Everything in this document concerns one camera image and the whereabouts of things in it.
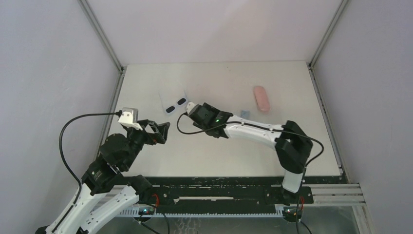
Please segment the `pink glasses case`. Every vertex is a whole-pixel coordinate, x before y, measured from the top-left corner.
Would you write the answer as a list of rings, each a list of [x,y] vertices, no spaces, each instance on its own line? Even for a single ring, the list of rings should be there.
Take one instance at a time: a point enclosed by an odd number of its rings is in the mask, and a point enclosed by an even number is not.
[[[258,110],[263,113],[268,113],[271,106],[265,88],[262,86],[254,86],[253,93]]]

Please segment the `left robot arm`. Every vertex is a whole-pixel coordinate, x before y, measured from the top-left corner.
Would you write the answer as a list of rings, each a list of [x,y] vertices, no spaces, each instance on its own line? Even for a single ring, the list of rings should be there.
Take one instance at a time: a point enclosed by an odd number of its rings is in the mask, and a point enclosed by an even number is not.
[[[133,176],[127,185],[98,209],[95,206],[124,178],[144,145],[165,144],[170,123],[140,120],[153,132],[125,127],[126,134],[112,134],[99,147],[99,155],[80,180],[73,199],[50,225],[39,227],[37,234],[94,234],[123,209],[152,198],[153,186],[142,175]]]

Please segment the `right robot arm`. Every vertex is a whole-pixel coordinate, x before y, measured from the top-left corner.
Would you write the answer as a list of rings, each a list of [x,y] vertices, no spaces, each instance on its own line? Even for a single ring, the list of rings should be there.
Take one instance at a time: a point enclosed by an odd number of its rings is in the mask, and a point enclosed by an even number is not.
[[[292,194],[299,191],[313,143],[297,123],[290,120],[282,125],[260,123],[207,103],[188,103],[186,115],[208,136],[247,139],[274,150],[285,170],[282,188]]]

